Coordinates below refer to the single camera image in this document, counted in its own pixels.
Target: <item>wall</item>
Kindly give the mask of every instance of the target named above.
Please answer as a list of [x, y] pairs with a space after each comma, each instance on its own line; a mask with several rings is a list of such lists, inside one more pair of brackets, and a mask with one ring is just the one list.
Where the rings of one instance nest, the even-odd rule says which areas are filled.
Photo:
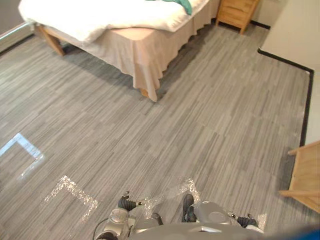
[[20, 0], [0, 0], [0, 35], [22, 24], [18, 11]]
[[252, 16], [252, 20], [273, 26], [288, 0], [260, 0]]
[[320, 140], [320, 0], [288, 0], [261, 49], [315, 70], [306, 144]]

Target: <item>black baseboard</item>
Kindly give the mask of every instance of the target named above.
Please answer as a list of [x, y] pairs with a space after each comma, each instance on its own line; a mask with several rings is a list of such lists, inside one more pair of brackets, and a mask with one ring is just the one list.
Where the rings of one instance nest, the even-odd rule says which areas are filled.
[[253, 25], [265, 28], [265, 29], [270, 29], [271, 28], [269, 25], [266, 25], [266, 24], [263, 24], [263, 23], [260, 23], [260, 22], [257, 22], [257, 21], [253, 21], [253, 20], [251, 20], [250, 23], [253, 24]]
[[306, 144], [306, 136], [307, 136], [307, 127], [308, 127], [308, 119], [309, 119], [309, 111], [310, 111], [310, 102], [311, 102], [311, 94], [312, 94], [312, 86], [314, 84], [314, 75], [315, 71], [309, 67], [303, 66], [301, 64], [298, 64], [296, 62], [290, 61], [288, 59], [282, 58], [280, 56], [274, 55], [270, 52], [263, 51], [260, 48], [258, 48], [258, 53], [265, 55], [267, 57], [279, 60], [281, 62], [284, 62], [286, 64], [290, 64], [292, 66], [295, 66], [299, 69], [305, 70], [309, 72], [309, 85], [308, 85], [308, 92], [306, 95], [306, 101], [304, 106], [304, 117], [303, 117], [303, 123], [302, 123], [302, 130], [301, 130], [301, 136], [300, 136], [300, 147], [304, 146]]

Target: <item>wooden nightstand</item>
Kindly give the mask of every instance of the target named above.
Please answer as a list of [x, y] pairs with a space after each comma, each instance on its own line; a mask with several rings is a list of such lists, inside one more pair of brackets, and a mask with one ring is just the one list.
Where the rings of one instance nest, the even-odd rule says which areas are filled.
[[219, 22], [240, 28], [240, 34], [246, 30], [259, 0], [221, 0], [215, 25]]

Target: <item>white bedding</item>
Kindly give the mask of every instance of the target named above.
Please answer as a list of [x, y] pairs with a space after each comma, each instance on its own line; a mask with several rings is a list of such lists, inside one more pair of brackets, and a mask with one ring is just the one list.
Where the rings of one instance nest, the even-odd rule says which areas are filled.
[[175, 2], [162, 0], [21, 0], [19, 11], [27, 23], [53, 27], [91, 43], [106, 29], [143, 27], [175, 32], [209, 0], [189, 0], [192, 16]]

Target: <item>gray carpet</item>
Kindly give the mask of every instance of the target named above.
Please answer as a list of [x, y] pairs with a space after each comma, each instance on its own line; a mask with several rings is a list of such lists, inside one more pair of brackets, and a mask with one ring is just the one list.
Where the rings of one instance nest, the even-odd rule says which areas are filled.
[[[158, 103], [79, 49], [61, 58], [33, 37], [2, 55], [0, 146], [21, 133], [45, 159], [28, 168], [18, 144], [0, 156], [0, 239], [90, 239], [123, 192], [162, 195], [181, 177], [202, 200], [266, 214], [266, 233], [319, 222], [277, 192], [290, 183], [309, 76], [258, 54], [267, 34], [201, 29], [169, 64]], [[165, 223], [180, 220], [179, 199], [159, 207]]]

